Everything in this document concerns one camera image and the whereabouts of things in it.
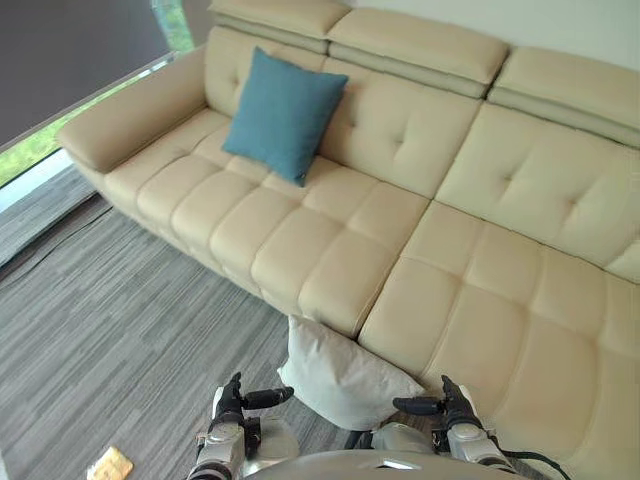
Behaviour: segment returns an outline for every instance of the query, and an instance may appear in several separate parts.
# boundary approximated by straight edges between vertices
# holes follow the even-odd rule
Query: window blind
[[[168,53],[150,0],[3,0],[0,49],[0,149]]]

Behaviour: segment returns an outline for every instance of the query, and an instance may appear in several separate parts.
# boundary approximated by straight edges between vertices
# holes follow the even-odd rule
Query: carpet
[[[0,305],[0,450],[11,480],[83,478],[109,445],[133,461],[131,480],[182,479],[216,386],[236,371],[245,392],[279,386],[287,356],[280,312],[99,196],[0,269]],[[346,440],[295,398],[270,412],[303,453]]]
[[[0,212],[0,267],[95,192],[69,167]]]

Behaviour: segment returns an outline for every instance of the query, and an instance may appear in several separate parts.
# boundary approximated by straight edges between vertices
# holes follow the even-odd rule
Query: sofa
[[[282,312],[465,384],[505,448],[639,478],[638,73],[330,1],[214,9],[60,131],[77,168]],[[349,76],[304,188],[221,149],[256,46]]]

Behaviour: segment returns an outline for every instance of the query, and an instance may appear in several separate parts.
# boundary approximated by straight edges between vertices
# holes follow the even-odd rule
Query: throw pillow
[[[223,150],[261,160],[304,186],[348,80],[346,75],[305,70],[256,47]]]
[[[278,373],[302,403],[347,430],[377,428],[396,412],[394,397],[424,394],[402,370],[328,327],[294,315],[289,317],[289,359]]]

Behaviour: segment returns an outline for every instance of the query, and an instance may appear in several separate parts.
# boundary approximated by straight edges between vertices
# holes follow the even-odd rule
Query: cable
[[[6,284],[6,285],[2,285],[2,287],[0,287],[0,293],[4,292],[5,290],[7,290],[8,288],[12,287],[13,285],[15,285],[16,283],[18,283],[20,280],[26,278],[29,274],[31,274],[31,272],[33,272],[40,264],[42,264],[42,262],[44,262],[54,251],[56,251],[60,246],[62,246],[62,244],[64,244],[67,240],[71,239],[72,237],[74,237],[75,235],[77,235],[78,233],[80,233],[82,230],[84,230],[87,227],[90,227],[91,225],[93,225],[94,223],[96,223],[98,220],[100,220],[102,217],[104,217],[107,213],[109,213],[111,210],[113,210],[113,207],[108,207],[104,212],[102,212],[100,215],[98,215],[97,217],[95,217],[94,219],[90,220],[89,222],[85,223],[83,226],[81,226],[80,228],[77,228],[76,230],[74,230],[73,232],[71,232],[69,235],[67,235],[66,237],[64,237],[62,240],[60,240],[58,243],[56,243],[51,250],[49,250],[47,253],[45,253],[42,258],[40,260],[38,260],[36,263],[34,263],[31,267],[29,267],[29,269],[24,272],[22,275],[20,275],[18,278],[16,278],[15,280],[13,280],[12,282]]]
[[[541,453],[537,453],[537,452],[512,452],[510,450],[503,450],[502,448],[500,448],[500,444],[498,443],[498,437],[491,436],[489,438],[493,440],[493,443],[496,444],[496,447],[498,447],[498,450],[500,450],[505,457],[516,458],[518,460],[537,460],[539,462],[544,462],[547,465],[549,465],[551,468],[557,470],[560,473],[560,475],[564,477],[565,480],[571,480],[571,477],[567,475],[567,473],[562,469],[560,464],[558,462],[551,460],[549,457],[546,457]]]

